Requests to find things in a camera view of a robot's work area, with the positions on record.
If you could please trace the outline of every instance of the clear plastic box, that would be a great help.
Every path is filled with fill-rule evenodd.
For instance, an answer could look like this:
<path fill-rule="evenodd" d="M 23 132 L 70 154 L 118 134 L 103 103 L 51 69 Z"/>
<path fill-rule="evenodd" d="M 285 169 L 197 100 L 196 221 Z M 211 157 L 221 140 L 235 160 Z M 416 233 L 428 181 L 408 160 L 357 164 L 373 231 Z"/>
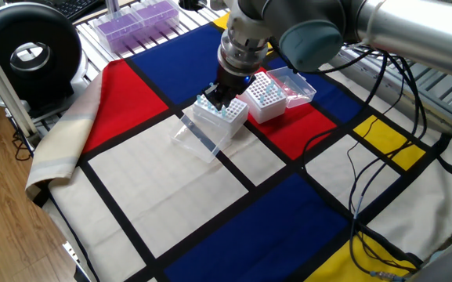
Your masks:
<path fill-rule="evenodd" d="M 130 9 L 106 14 L 92 22 L 99 36 L 100 44 L 110 52 L 125 51 L 125 46 L 133 45 L 133 34 L 140 32 L 140 18 Z"/>
<path fill-rule="evenodd" d="M 179 26 L 179 7 L 172 0 L 146 0 L 132 5 L 132 11 L 139 17 L 142 32 L 138 36 L 159 38 Z"/>
<path fill-rule="evenodd" d="M 269 70 L 267 74 L 287 95 L 287 108 L 313 101 L 316 90 L 300 74 L 294 74 L 288 67 Z"/>
<path fill-rule="evenodd" d="M 229 132 L 206 117 L 190 111 L 170 131 L 172 142 L 201 160 L 210 163 L 220 150 L 226 149 L 231 139 Z"/>

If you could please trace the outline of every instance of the wire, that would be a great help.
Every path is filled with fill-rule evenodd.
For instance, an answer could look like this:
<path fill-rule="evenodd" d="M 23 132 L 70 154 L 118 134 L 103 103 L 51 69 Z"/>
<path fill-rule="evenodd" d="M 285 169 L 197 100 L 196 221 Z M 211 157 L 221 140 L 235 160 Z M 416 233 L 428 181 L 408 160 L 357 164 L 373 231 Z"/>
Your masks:
<path fill-rule="evenodd" d="M 335 67 L 333 69 L 330 70 L 317 70 L 317 71 L 301 71 L 304 74 L 329 74 L 331 72 L 335 72 L 335 71 L 341 71 L 347 67 L 351 67 L 353 64 L 358 63 L 359 61 L 361 61 L 364 57 L 370 55 L 371 53 L 373 53 L 374 50 L 369 50 L 364 52 L 363 54 L 361 54 L 360 56 L 358 56 L 357 58 L 355 58 L 354 60 L 349 61 L 348 63 L 345 63 L 339 67 Z"/>
<path fill-rule="evenodd" d="M 290 62 L 287 58 L 284 57 L 284 55 L 283 55 L 283 53 L 281 52 L 280 47 L 279 47 L 279 45 L 277 44 L 276 40 L 275 40 L 274 38 L 270 38 L 270 39 L 269 39 L 269 43 L 271 43 L 271 46 L 273 47 L 273 50 L 274 50 L 274 51 L 280 56 L 280 58 L 288 65 L 288 67 L 289 67 L 290 69 L 292 69 L 292 70 L 294 71 L 294 73 L 297 73 L 297 72 L 298 72 L 297 69 L 291 64 L 291 62 Z M 344 65 L 341 65 L 340 67 L 336 67 L 336 68 L 333 68 L 333 69 L 330 69 L 330 70 L 314 71 L 314 72 L 304 72 L 304 73 L 306 73 L 306 74 L 327 74 L 327 73 L 331 73 L 331 72 L 334 72 L 334 71 L 340 71 L 340 70 L 342 70 L 342 69 L 344 69 L 344 68 L 347 68 L 347 67 L 352 66 L 354 63 L 359 62 L 361 59 L 363 59 L 363 58 L 366 57 L 366 56 L 369 56 L 369 55 L 372 54 L 373 52 L 375 52 L 375 50 L 373 50 L 373 49 L 369 49 L 369 50 L 367 50 L 367 51 L 361 52 L 361 55 L 360 55 L 360 56 L 358 56 L 358 57 L 355 58 L 354 60 L 352 60 L 352 61 L 350 61 L 350 62 L 348 62 L 348 63 L 346 63 L 346 64 L 344 64 Z M 416 115 L 415 120 L 416 120 L 416 122 L 414 123 L 414 130 L 413 130 L 413 132 L 416 132 L 416 131 L 417 131 L 417 123 L 418 123 L 418 111 L 419 111 L 419 110 L 422 110 L 422 112 L 423 112 L 424 108 L 422 107 L 422 104 L 420 103 L 420 99 L 418 98 L 417 86 L 415 85 L 414 76 L 411 74 L 410 67 L 408 66 L 408 64 L 407 64 L 407 62 L 406 62 L 405 60 L 402 60 L 403 68 L 407 69 L 407 73 L 408 73 L 408 76 L 407 76 L 407 75 L 405 74 L 405 71 L 403 71 L 403 69 L 401 69 L 400 67 L 398 67 L 398 63 L 395 61 L 395 59 L 397 58 L 396 56 L 393 57 L 393 56 L 389 55 L 386 51 L 382 51 L 382 50 L 379 50 L 379 52 L 381 52 L 381 54 L 382 54 L 382 66 L 381 66 L 381 70 L 379 71 L 379 74 L 378 74 L 378 76 L 377 76 L 377 80 L 376 80 L 376 82 L 375 82 L 375 84 L 374 84 L 374 87 L 372 88 L 372 90 L 371 90 L 369 96 L 368 96 L 367 99 L 365 100 L 363 107 L 362 107 L 362 108 L 360 109 L 360 111 L 355 115 L 355 117 L 359 116 L 359 115 L 367 108 L 367 105 L 370 103 L 370 101 L 371 101 L 372 98 L 374 97 L 374 95 L 375 95 L 375 93 L 377 92 L 378 87 L 379 87 L 379 85 L 381 84 L 381 81 L 382 81 L 382 79 L 383 79 L 383 77 L 384 77 L 385 69 L 386 69 L 386 67 L 387 67 L 387 62 L 388 62 L 388 60 L 391 60 L 399 70 L 402 70 L 402 71 L 400 71 L 400 73 L 402 74 L 402 77 L 403 77 L 403 79 L 402 79 L 402 88 L 401 88 L 401 91 L 400 91 L 399 99 L 398 99 L 398 100 L 397 100 L 397 101 L 396 101 L 396 102 L 395 102 L 395 103 L 394 103 L 394 104 L 393 104 L 393 105 L 392 105 L 385 113 L 387 113 L 389 110 L 391 110 L 391 109 L 392 109 L 392 108 L 400 101 L 400 98 L 401 98 L 401 96 L 403 95 L 403 86 L 404 86 L 404 83 L 405 83 L 405 81 L 406 81 L 407 84 L 409 85 L 410 89 L 412 89 L 412 92 L 414 92 L 414 96 L 415 96 L 415 98 L 416 98 L 416 103 L 415 103 L 415 113 L 416 113 L 416 114 L 415 114 L 415 115 Z M 348 121 L 348 122 L 345 123 L 344 125 L 341 125 L 341 126 L 338 126 L 338 127 L 332 128 L 332 129 L 329 129 L 329 130 L 327 130 L 327 131 L 321 132 L 321 133 L 319 133 L 319 134 L 313 136 L 312 138 L 310 138 L 310 139 L 307 141 L 307 143 L 305 144 L 305 146 L 304 146 L 304 148 L 303 148 L 303 150 L 302 150 L 302 168 L 303 168 L 304 172 L 305 172 L 307 175 L 309 175 L 309 173 L 307 172 L 307 168 L 306 168 L 306 151 L 307 151 L 307 148 L 309 147 L 309 145 L 310 145 L 314 140 L 316 140 L 316 139 L 318 139 L 318 138 L 320 138 L 320 137 L 322 137 L 322 136 L 325 136 L 325 135 L 327 135 L 327 134 L 331 134 L 331 133 L 333 133 L 333 132 L 337 132 L 338 130 L 341 130 L 341 129 L 343 129 L 343 128 L 346 128 L 347 126 L 349 126 L 349 124 L 350 124 L 350 123 L 349 123 L 349 121 Z M 398 148 L 398 149 L 396 149 L 396 150 L 393 150 L 393 151 L 387 153 L 387 154 L 386 154 L 386 157 L 388 157 L 388 156 L 394 157 L 394 155 L 398 154 L 401 150 L 403 150 L 403 149 L 405 149 L 405 148 L 407 148 L 407 147 L 409 147 L 409 146 L 412 146 L 412 145 L 413 145 L 413 143 L 409 143 L 409 141 L 407 140 L 400 148 Z M 380 160 L 380 158 L 377 158 L 376 160 L 374 160 L 374 161 L 372 161 L 370 164 L 368 164 L 365 168 L 363 168 L 363 170 L 360 172 L 359 175 L 356 175 L 356 171 L 355 171 L 355 169 L 354 169 L 354 164 L 352 164 L 352 166 L 353 166 L 353 174 L 355 175 L 355 182 L 354 182 L 354 184 L 353 184 L 352 193 L 351 193 L 351 195 L 350 195 L 350 200 L 349 200 L 350 206 L 349 206 L 349 210 L 351 210 L 350 207 L 351 207 L 351 205 L 353 205 L 353 202 L 351 201 L 351 199 L 352 199 L 352 195 L 353 195 L 353 193 L 354 193 L 354 191 L 355 191 L 355 189 L 356 189 L 356 183 L 357 183 L 358 179 L 361 177 L 361 175 L 363 174 L 363 172 L 365 172 L 370 166 L 372 166 L 372 165 L 373 165 L 375 162 L 377 162 L 378 160 Z M 358 263 L 358 261 L 356 261 L 356 258 L 355 258 L 355 256 L 354 256 L 354 252 L 353 252 L 353 236 L 354 236 L 354 234 L 355 234 L 355 230 L 356 230 L 355 227 L 356 227 L 356 224 L 358 224 L 358 225 L 360 225 L 360 226 L 362 225 L 362 224 L 360 223 L 360 221 L 358 221 L 357 219 L 358 219 L 358 214 L 359 214 L 359 210 L 360 210 L 361 201 L 363 200 L 364 194 L 367 192 L 367 189 L 368 189 L 368 187 L 370 186 L 371 182 L 374 180 L 374 178 L 378 175 L 378 173 L 379 173 L 382 169 L 383 169 L 383 167 L 380 168 L 380 169 L 375 173 L 375 175 L 372 177 L 372 179 L 369 181 L 369 183 L 365 186 L 365 189 L 363 189 L 362 196 L 360 197 L 360 203 L 358 204 L 358 207 L 357 207 L 357 209 L 356 209 L 356 211 L 355 211 L 355 214 L 354 214 L 354 216 L 353 216 L 353 220 L 352 220 L 352 224 L 351 224 L 351 230 L 350 230 L 350 235 L 349 235 L 349 251 L 350 251 L 350 254 L 351 254 L 351 259 L 352 259 L 352 261 L 354 262 L 354 264 L 356 265 L 356 267 L 357 267 L 359 270 L 361 270 L 362 272 L 364 272 L 364 273 L 366 273 L 366 274 L 369 274 L 369 275 L 371 275 L 371 276 L 376 276 L 376 275 L 378 275 L 378 273 L 368 271 L 367 269 L 363 268 L 363 267 Z M 393 267 L 397 267 L 397 268 L 401 268 L 401 269 L 406 269 L 406 270 L 411 271 L 411 272 L 414 272 L 414 271 L 415 271 L 415 269 L 411 269 L 411 268 L 408 268 L 408 267 L 400 266 L 400 265 L 398 265 L 396 262 L 392 262 L 392 261 L 388 261 L 388 260 L 384 260 L 384 259 L 380 258 L 380 256 L 378 256 L 377 253 L 375 253 L 375 252 L 370 248 L 370 246 L 363 240 L 362 237 L 360 237 L 360 236 L 358 236 L 358 237 L 360 238 L 360 241 L 361 241 L 362 244 L 363 244 L 363 249 L 366 250 L 365 252 L 366 252 L 367 255 L 369 255 L 371 258 L 377 259 L 377 260 L 379 260 L 379 261 L 385 263 L 385 264 L 388 265 L 388 266 L 393 266 Z"/>
<path fill-rule="evenodd" d="M 360 109 L 360 111 L 358 111 L 356 116 L 360 115 L 367 108 L 367 106 L 370 103 L 370 101 L 372 100 L 372 98 L 374 98 L 375 93 L 377 92 L 378 87 L 381 84 L 382 78 L 384 77 L 384 73 L 385 73 L 385 69 L 387 67 L 387 63 L 388 63 L 388 59 L 385 56 L 383 61 L 382 61 L 381 70 L 379 71 L 379 74 L 378 74 L 377 80 L 375 81 L 374 87 L 372 87 L 372 90 L 370 91 L 370 94 L 368 95 L 367 99 L 365 100 L 363 107 Z M 307 172 L 307 169 L 306 169 L 306 150 L 309 147 L 309 145 L 311 144 L 311 142 L 314 141 L 317 138 L 320 138 L 321 136 L 325 136 L 326 134 L 329 134 L 329 133 L 341 130 L 341 129 L 347 127 L 348 125 L 349 125 L 349 121 L 346 124 L 342 125 L 342 126 L 338 126 L 338 127 L 329 129 L 329 130 L 327 130 L 325 132 L 321 132 L 320 134 L 317 134 L 317 135 L 313 136 L 311 139 L 309 139 L 307 141 L 307 143 L 304 146 L 304 149 L 302 150 L 302 167 L 304 168 L 304 171 L 306 172 L 307 175 L 309 173 Z"/>
<path fill-rule="evenodd" d="M 395 107 L 400 102 L 401 97 L 403 96 L 404 83 L 405 83 L 405 79 L 402 79 L 402 81 L 401 81 L 401 89 L 400 89 L 400 94 L 398 95 L 398 99 L 396 99 L 396 101 L 385 112 L 383 112 L 382 115 L 386 115 L 393 107 Z M 364 139 L 365 139 L 365 137 L 368 136 L 368 133 L 370 133 L 370 131 L 372 129 L 372 126 L 374 126 L 374 123 L 376 121 L 378 121 L 378 117 L 375 118 L 375 120 L 370 123 L 370 126 L 368 127 L 367 132 L 365 133 L 365 135 L 363 135 Z M 351 159 L 351 156 L 349 155 L 349 153 L 354 148 L 356 148 L 356 146 L 358 146 L 359 143 L 360 143 L 360 141 L 356 141 L 356 143 L 351 148 L 349 148 L 349 150 L 346 152 L 346 155 L 348 156 L 349 163 L 351 164 L 351 167 L 353 168 L 353 177 L 354 177 L 354 179 L 356 179 L 356 169 L 355 169 L 353 160 Z M 351 208 L 353 208 L 353 212 L 354 212 L 355 208 L 353 206 L 353 202 L 350 201 L 349 203 L 350 203 L 350 205 L 349 205 L 348 209 L 351 211 Z"/>
<path fill-rule="evenodd" d="M 422 101 L 420 99 L 420 96 L 418 95 L 418 89 L 417 89 L 417 85 L 415 83 L 414 80 L 414 76 L 410 70 L 410 66 L 408 66 L 407 61 L 404 58 L 399 57 L 400 61 L 402 62 L 403 68 L 399 66 L 399 64 L 387 53 L 384 53 L 384 57 L 389 58 L 394 64 L 395 67 L 398 69 L 398 71 L 402 74 L 403 80 L 402 81 L 406 81 L 407 84 L 410 87 L 410 90 L 412 90 L 412 93 L 414 94 L 415 97 L 415 118 L 414 118 L 414 127 L 412 129 L 412 135 L 415 135 L 415 132 L 417 131 L 417 124 L 418 124 L 418 116 L 419 116 L 419 111 L 421 111 L 421 116 L 422 116 L 422 122 L 423 122 L 423 130 L 419 136 L 419 139 L 422 138 L 422 136 L 424 136 L 426 130 L 427 130 L 427 121 L 426 121 L 426 117 L 425 117 L 425 110 L 424 110 L 424 106 L 422 105 Z M 394 155 L 396 155 L 397 153 L 399 153 L 401 150 L 404 150 L 405 148 L 412 146 L 413 143 L 410 142 L 409 140 L 407 140 L 400 148 L 389 152 L 386 154 L 386 157 L 388 157 L 389 155 L 391 155 L 391 158 L 394 157 Z M 377 162 L 379 160 L 379 157 L 376 158 L 375 160 L 373 160 L 370 164 L 368 164 L 365 168 L 363 168 L 363 170 L 360 172 L 360 174 L 355 177 L 355 181 L 353 183 L 353 187 L 351 189 L 351 193 L 349 195 L 349 204 L 348 204 L 348 209 L 351 211 L 352 209 L 354 209 L 353 207 L 353 193 L 356 189 L 356 183 L 358 181 L 358 179 L 361 177 L 361 175 L 363 174 L 363 172 L 365 172 L 370 166 L 372 166 L 372 164 L 374 164 L 375 162 Z M 354 258 L 354 252 L 353 252 L 353 237 L 354 234 L 356 233 L 355 230 L 355 225 L 356 222 L 358 222 L 358 216 L 360 213 L 360 205 L 361 202 L 364 198 L 365 193 L 367 192 L 368 188 L 370 187 L 371 183 L 374 181 L 374 179 L 377 177 L 377 175 L 382 171 L 382 169 L 384 169 L 384 167 L 386 166 L 386 163 L 384 163 L 373 175 L 372 177 L 369 179 L 367 185 L 363 188 L 363 192 L 360 195 L 360 202 L 358 204 L 358 206 L 356 207 L 356 210 L 354 211 L 354 216 L 353 216 L 353 222 L 351 225 L 351 232 L 350 232 L 350 236 L 349 236 L 349 251 L 350 251 L 350 255 L 351 255 L 351 259 L 353 260 L 353 262 L 356 264 L 356 267 L 358 267 L 358 269 L 367 272 L 366 269 L 364 269 L 362 266 L 360 266 L 360 264 L 356 261 L 356 259 Z M 360 239 L 360 241 L 363 244 L 363 248 L 367 249 L 368 251 L 371 251 L 372 255 L 368 254 L 367 251 L 365 251 L 370 257 L 372 257 L 373 259 L 378 259 L 379 261 L 385 263 L 388 266 L 393 266 L 396 268 L 401 268 L 401 269 L 405 269 L 411 272 L 414 272 L 416 269 L 411 269 L 411 268 L 406 268 L 404 266 L 399 266 L 397 263 L 391 263 L 388 261 L 385 261 L 384 259 L 380 258 L 376 253 L 373 252 L 373 250 L 370 248 L 370 246 L 368 246 L 366 244 L 366 242 L 364 242 L 363 238 L 360 237 L 360 235 L 358 234 L 358 238 Z"/>
<path fill-rule="evenodd" d="M 13 133 L 12 143 L 16 148 L 15 159 L 17 161 L 27 161 L 27 160 L 31 159 L 31 152 L 29 152 L 29 155 L 27 157 L 24 157 L 24 158 L 19 157 L 21 150 L 29 151 L 29 149 L 27 148 L 25 143 L 22 142 L 19 132 L 15 131 L 15 133 Z"/>

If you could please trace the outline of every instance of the white tip rack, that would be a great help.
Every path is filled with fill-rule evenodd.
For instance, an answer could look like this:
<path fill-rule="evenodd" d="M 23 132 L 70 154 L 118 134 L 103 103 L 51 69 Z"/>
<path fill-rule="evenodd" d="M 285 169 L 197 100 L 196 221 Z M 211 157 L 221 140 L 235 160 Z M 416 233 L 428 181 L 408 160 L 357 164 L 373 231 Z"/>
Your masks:
<path fill-rule="evenodd" d="M 217 110 L 204 95 L 197 98 L 193 105 L 193 112 L 227 130 L 228 137 L 233 137 L 240 127 L 247 121 L 248 105 L 238 99 L 233 99 L 226 109 Z"/>
<path fill-rule="evenodd" d="M 255 74 L 255 81 L 237 97 L 250 107 L 251 116 L 259 123 L 285 112 L 287 96 L 266 73 Z"/>

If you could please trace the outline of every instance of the mondrian pattern tablecloth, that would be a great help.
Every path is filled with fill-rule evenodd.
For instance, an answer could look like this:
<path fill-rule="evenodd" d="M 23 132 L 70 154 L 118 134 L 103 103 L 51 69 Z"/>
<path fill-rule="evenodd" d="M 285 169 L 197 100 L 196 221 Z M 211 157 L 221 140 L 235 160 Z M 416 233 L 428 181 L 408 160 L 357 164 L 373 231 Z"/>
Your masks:
<path fill-rule="evenodd" d="M 346 210 L 354 180 L 346 151 L 363 174 L 358 194 L 386 163 L 362 203 L 360 220 L 384 259 L 411 266 L 385 240 L 425 259 L 452 234 L 452 139 L 412 122 L 334 74 L 304 75 L 311 103 L 261 125 L 248 121 L 207 164 L 173 144 L 170 130 L 215 80 L 224 19 L 126 60 L 110 63 L 38 147 L 27 195 L 42 206 L 101 281 L 368 281 L 349 258 Z M 260 71 L 282 67 L 276 56 Z M 370 124 L 378 119 L 370 132 Z M 319 138 L 330 128 L 344 129 Z M 392 160 L 405 140 L 414 143 Z M 368 269 L 405 274 L 369 259 Z"/>

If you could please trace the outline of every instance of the silver pole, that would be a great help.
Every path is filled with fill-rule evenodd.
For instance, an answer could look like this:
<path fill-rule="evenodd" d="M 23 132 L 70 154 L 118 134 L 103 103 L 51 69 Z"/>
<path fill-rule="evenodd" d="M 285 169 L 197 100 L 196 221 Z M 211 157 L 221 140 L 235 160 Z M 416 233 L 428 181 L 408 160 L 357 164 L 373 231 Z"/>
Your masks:
<path fill-rule="evenodd" d="M 9 112 L 12 114 L 13 118 L 19 128 L 22 130 L 22 133 L 26 138 L 31 139 L 32 143 L 36 143 L 35 139 L 38 135 L 38 131 L 36 127 L 32 123 L 29 114 L 25 111 L 22 103 L 20 102 L 19 97 L 16 95 L 15 90 L 12 85 L 9 83 L 8 78 L 6 77 L 5 72 L 0 66 L 0 96 L 5 102 L 6 107 Z"/>
<path fill-rule="evenodd" d="M 452 4 L 366 0 L 356 29 L 372 47 L 452 74 Z"/>

